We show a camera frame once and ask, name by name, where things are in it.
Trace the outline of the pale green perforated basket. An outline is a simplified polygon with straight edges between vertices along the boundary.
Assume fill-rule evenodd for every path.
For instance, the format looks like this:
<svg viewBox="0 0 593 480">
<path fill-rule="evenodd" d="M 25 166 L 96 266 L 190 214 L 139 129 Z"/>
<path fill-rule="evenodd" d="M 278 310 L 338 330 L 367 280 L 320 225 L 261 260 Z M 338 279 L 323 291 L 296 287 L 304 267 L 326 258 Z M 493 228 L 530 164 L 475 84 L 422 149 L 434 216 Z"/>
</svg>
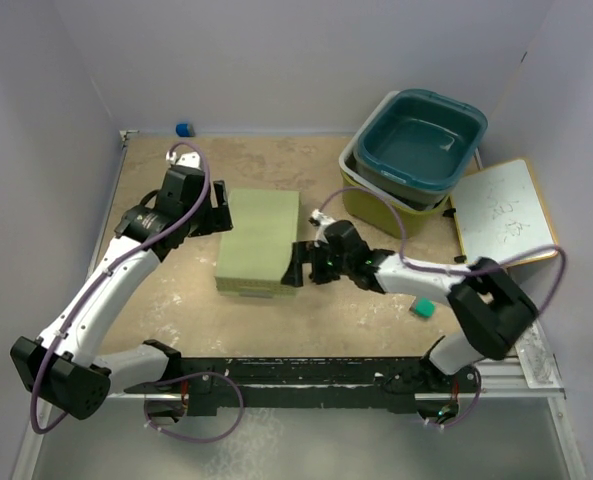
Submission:
<svg viewBox="0 0 593 480">
<path fill-rule="evenodd" d="M 291 190 L 236 188 L 229 196 L 233 228 L 222 234 L 215 283 L 223 295 L 288 297 L 282 283 L 297 241 L 300 194 Z"/>
</svg>

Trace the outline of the large olive green container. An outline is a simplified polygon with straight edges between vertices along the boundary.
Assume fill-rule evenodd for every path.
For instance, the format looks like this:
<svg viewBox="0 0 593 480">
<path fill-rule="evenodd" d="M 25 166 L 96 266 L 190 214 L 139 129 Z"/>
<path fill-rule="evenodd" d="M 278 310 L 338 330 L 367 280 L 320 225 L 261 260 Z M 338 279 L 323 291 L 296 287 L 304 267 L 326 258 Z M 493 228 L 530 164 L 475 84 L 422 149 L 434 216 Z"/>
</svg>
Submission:
<svg viewBox="0 0 593 480">
<path fill-rule="evenodd" d="M 347 213 L 394 238 L 401 239 L 398 221 L 390 209 L 374 195 L 365 191 L 350 190 L 342 193 L 342 202 Z M 404 206 L 399 200 L 389 200 L 405 229 L 405 237 L 419 234 L 427 224 L 445 209 L 448 198 L 444 197 L 429 210 L 418 211 Z"/>
</svg>

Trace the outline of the white perforated basket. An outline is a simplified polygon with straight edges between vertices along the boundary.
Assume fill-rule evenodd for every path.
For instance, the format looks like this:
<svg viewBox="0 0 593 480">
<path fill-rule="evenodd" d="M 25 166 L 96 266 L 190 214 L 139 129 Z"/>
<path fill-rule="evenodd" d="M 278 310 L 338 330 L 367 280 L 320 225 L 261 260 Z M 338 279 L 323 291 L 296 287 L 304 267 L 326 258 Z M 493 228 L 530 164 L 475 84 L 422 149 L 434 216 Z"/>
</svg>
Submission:
<svg viewBox="0 0 593 480">
<path fill-rule="evenodd" d="M 359 162 L 358 157 L 354 153 L 354 147 L 357 145 L 361 134 L 398 93 L 399 90 L 390 91 L 382 98 L 382 100 L 370 113 L 367 119 L 359 127 L 357 132 L 353 135 L 351 140 L 344 147 L 338 158 L 338 163 L 341 172 L 346 174 L 351 180 L 357 182 L 360 186 L 373 190 L 378 195 L 392 202 L 395 206 L 411 210 L 412 212 L 426 212 L 437 208 L 442 201 L 447 200 L 449 198 L 450 191 L 442 192 L 441 195 L 434 194 L 435 202 L 425 204 L 415 200 L 407 199 L 405 197 L 400 197 L 398 195 L 393 195 L 390 192 L 383 190 L 378 185 L 375 185 L 369 179 L 365 178 L 358 170 Z"/>
</svg>

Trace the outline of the teal plastic tub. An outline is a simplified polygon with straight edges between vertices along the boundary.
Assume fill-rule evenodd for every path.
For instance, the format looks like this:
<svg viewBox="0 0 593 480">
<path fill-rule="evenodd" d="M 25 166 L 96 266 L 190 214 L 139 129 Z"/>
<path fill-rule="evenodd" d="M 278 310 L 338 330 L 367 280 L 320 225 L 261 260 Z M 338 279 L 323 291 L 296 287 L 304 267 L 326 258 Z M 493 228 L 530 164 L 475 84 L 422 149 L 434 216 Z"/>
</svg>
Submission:
<svg viewBox="0 0 593 480">
<path fill-rule="evenodd" d="M 361 134 L 359 172 L 383 188 L 453 188 L 487 130 L 478 108 L 424 89 L 400 91 Z"/>
</svg>

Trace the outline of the grey plastic tub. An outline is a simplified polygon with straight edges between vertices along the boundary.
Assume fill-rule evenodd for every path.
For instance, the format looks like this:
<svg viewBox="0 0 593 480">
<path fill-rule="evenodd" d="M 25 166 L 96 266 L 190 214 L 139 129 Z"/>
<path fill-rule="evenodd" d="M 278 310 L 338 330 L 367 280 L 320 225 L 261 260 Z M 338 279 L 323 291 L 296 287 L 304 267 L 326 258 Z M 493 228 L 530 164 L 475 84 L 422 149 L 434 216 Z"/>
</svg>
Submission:
<svg viewBox="0 0 593 480">
<path fill-rule="evenodd" d="M 442 191 L 431 191 L 409 186 L 377 187 L 377 190 L 419 211 L 434 208 L 452 192 L 452 188 Z"/>
</svg>

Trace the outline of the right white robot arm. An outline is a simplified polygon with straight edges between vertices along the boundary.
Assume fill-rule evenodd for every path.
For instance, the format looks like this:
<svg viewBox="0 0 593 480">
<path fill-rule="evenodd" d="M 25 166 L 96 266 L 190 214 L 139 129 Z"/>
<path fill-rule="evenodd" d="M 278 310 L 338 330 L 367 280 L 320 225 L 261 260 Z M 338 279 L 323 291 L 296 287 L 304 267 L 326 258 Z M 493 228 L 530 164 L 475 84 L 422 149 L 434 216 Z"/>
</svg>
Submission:
<svg viewBox="0 0 593 480">
<path fill-rule="evenodd" d="M 489 258 L 455 266 L 406 260 L 392 250 L 369 247 L 348 220 L 316 210 L 310 222 L 316 237 L 292 244 L 283 285 L 301 287 L 303 266 L 309 264 L 309 278 L 317 285 L 346 277 L 365 291 L 420 296 L 451 308 L 460 331 L 439 339 L 420 369 L 422 383 L 432 391 L 445 390 L 466 366 L 504 359 L 539 315 L 527 294 Z"/>
</svg>

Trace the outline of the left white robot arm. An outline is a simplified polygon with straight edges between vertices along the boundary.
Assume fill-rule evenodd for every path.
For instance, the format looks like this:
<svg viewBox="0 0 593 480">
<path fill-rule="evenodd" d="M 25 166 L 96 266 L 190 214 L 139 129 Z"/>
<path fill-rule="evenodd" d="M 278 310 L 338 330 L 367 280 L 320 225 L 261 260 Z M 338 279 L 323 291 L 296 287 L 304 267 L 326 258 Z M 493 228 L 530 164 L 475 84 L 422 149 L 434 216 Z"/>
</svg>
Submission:
<svg viewBox="0 0 593 480">
<path fill-rule="evenodd" d="M 157 340 L 101 357 L 99 348 L 139 285 L 188 237 L 232 227 L 225 184 L 211 181 L 197 149 L 166 154 L 162 186 L 122 216 L 102 260 L 65 310 L 36 338 L 19 337 L 12 362 L 30 393 L 30 420 L 40 426 L 38 403 L 84 420 L 106 397 L 150 383 L 160 392 L 178 387 L 182 355 Z"/>
</svg>

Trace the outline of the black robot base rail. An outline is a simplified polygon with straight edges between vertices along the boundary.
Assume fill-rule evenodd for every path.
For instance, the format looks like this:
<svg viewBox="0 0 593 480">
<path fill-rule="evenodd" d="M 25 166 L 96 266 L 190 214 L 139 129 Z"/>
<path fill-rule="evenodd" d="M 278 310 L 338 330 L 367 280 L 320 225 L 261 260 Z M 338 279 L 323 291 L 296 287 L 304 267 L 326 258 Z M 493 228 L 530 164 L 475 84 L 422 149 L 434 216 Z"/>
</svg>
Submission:
<svg viewBox="0 0 593 480">
<path fill-rule="evenodd" d="M 213 416 L 219 408 L 237 408 L 231 379 L 247 408 L 378 409 L 413 414 L 428 400 L 438 412 L 451 394 L 475 393 L 480 376 L 472 366 L 449 376 L 419 357 L 259 358 L 183 357 L 163 375 L 172 380 L 192 374 L 188 381 L 190 416 Z"/>
</svg>

